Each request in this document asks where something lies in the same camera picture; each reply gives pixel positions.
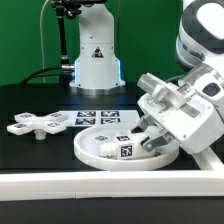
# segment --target warning label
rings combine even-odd
[[[99,47],[96,48],[95,52],[93,53],[93,58],[103,58],[103,54]]]

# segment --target white cross-shaped block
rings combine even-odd
[[[23,135],[34,130],[36,139],[43,140],[46,138],[47,132],[56,134],[64,131],[66,126],[60,122],[67,119],[68,115],[60,112],[52,113],[45,117],[22,113],[15,115],[15,120],[19,123],[7,126],[7,131],[16,135]]]

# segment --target black table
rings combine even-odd
[[[67,128],[41,142],[33,133],[15,136],[6,126],[14,115],[47,115],[59,110],[133,110],[143,93],[136,84],[112,96],[81,96],[57,84],[0,87],[0,173],[95,171],[73,153],[73,139],[82,128]],[[217,148],[224,158],[223,141]],[[163,169],[198,169],[184,151]],[[0,223],[222,223],[222,197],[101,198],[0,202]]]

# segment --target green backdrop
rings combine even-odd
[[[39,20],[44,2],[1,0],[0,85],[19,83],[42,68]],[[106,6],[114,15],[116,25],[118,0],[108,0]],[[175,63],[181,11],[182,0],[122,0],[120,44],[128,81],[137,81],[146,72],[162,79],[183,74]],[[79,55],[77,19],[66,19],[66,35],[69,57],[75,60]],[[50,4],[44,16],[44,43],[46,67],[59,65],[57,19]],[[48,78],[47,82],[57,80]]]

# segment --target round white tray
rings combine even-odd
[[[76,157],[89,166],[109,171],[154,170],[170,164],[177,158],[179,147],[174,141],[156,148],[154,157],[132,160],[100,157],[102,143],[111,142],[116,132],[131,130],[135,125],[132,123],[104,124],[81,131],[74,139]],[[159,136],[158,131],[159,128],[156,126],[151,126],[146,130],[152,138]]]

